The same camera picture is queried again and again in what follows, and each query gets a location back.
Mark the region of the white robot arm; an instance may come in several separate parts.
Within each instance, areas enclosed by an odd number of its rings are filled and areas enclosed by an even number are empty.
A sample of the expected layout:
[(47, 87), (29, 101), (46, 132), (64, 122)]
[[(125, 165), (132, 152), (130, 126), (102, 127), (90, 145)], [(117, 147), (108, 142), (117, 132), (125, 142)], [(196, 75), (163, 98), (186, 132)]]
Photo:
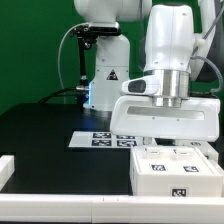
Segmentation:
[[(153, 5), (152, 0), (74, 0), (85, 19), (84, 35), (97, 45), (95, 77), (84, 103), (88, 112), (108, 115), (116, 135), (215, 141), (220, 101), (191, 96), (215, 36), (194, 32), (187, 5)], [(130, 43), (119, 24), (146, 18), (143, 76), (129, 78)]]

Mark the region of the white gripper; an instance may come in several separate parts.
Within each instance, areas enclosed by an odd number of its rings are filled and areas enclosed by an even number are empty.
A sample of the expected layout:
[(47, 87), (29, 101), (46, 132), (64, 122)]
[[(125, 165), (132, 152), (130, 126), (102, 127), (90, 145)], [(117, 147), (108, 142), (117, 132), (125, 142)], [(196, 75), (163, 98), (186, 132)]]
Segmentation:
[(152, 138), (215, 141), (219, 136), (220, 101), (191, 97), (187, 75), (149, 75), (122, 84), (110, 131)]

